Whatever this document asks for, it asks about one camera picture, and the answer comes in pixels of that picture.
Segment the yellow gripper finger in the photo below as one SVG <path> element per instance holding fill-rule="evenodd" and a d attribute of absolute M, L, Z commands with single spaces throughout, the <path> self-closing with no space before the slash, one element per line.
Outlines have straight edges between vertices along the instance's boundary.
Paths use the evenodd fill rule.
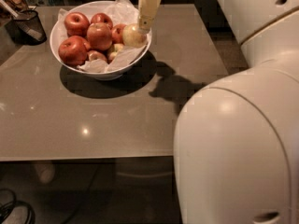
<path fill-rule="evenodd" d="M 147 34 L 154 22 L 161 0 L 138 0 L 138 30 Z"/>

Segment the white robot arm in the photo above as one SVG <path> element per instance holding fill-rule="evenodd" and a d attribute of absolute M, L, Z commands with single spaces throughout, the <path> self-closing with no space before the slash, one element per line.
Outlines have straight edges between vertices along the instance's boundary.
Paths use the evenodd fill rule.
<path fill-rule="evenodd" d="M 299 0 L 217 0 L 248 69 L 182 108 L 183 224 L 298 224 Z"/>

